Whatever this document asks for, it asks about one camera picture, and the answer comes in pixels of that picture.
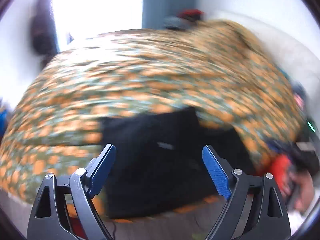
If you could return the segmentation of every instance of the black garment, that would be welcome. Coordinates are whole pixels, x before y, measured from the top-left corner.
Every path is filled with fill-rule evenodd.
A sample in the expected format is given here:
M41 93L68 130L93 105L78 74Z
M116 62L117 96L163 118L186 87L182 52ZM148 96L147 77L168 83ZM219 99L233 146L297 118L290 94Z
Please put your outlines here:
M236 131L200 127L194 108L133 118L103 118L103 143L116 146L106 182L110 218L143 217L217 194L202 161L211 144L234 167L254 173Z

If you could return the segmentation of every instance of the green glowing strip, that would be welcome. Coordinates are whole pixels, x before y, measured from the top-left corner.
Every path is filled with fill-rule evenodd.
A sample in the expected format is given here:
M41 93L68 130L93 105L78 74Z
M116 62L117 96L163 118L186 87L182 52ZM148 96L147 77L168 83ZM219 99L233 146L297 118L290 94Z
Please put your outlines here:
M311 123L308 122L308 125L310 126L310 128L313 130L313 132L315 132L316 130L312 127Z

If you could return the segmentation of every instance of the white wall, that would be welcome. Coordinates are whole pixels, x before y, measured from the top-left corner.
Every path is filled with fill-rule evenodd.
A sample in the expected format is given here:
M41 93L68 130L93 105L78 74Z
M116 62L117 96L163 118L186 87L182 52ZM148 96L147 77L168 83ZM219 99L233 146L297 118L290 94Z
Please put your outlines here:
M0 98L12 109L41 70L29 30L35 2L13 0L0 19Z
M265 22L300 41L320 59L320 29L301 0L198 0L197 8L207 19L223 10Z

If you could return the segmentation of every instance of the silver screw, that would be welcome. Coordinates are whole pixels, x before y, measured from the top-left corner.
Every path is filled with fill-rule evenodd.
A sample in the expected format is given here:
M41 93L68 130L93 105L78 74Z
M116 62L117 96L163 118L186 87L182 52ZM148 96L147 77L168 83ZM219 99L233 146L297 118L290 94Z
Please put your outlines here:
M85 174L85 168L79 168L75 171L75 174L82 175Z
M234 169L234 174L237 174L237 175L241 175L242 174L242 171L241 169Z
M46 179L51 179L52 176L53 176L53 173L48 173L48 174L45 175L45 178Z
M273 175L272 175L271 173L267 173L267 174L266 174L266 177L267 177L268 179L273 179Z

